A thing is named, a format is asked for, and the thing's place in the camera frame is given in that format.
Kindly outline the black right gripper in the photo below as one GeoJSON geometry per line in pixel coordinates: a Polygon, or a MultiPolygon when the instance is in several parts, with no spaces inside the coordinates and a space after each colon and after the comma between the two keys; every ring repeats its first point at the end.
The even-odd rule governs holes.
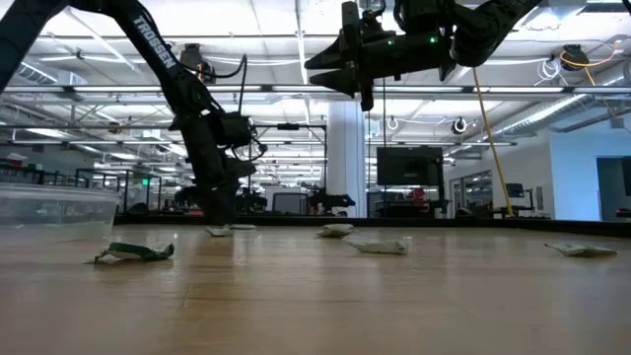
{"type": "Polygon", "coordinates": [[[453,34],[445,1],[396,1],[392,14],[402,33],[386,31],[378,20],[383,12],[360,13],[353,2],[342,4],[341,51],[338,37],[308,59],[308,70],[338,69],[313,75],[310,83],[354,97],[362,110],[373,105],[374,81],[428,69],[445,76],[454,69],[449,59],[453,34]]]}

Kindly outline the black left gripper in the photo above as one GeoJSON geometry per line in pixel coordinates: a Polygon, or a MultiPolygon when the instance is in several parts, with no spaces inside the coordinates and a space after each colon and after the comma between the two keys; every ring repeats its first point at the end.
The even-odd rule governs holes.
{"type": "Polygon", "coordinates": [[[238,112],[179,115],[170,130],[180,132],[194,172],[195,196],[210,225],[231,224],[236,216],[239,179],[252,175],[252,162],[228,157],[227,150],[248,146],[253,128],[238,112]]]}

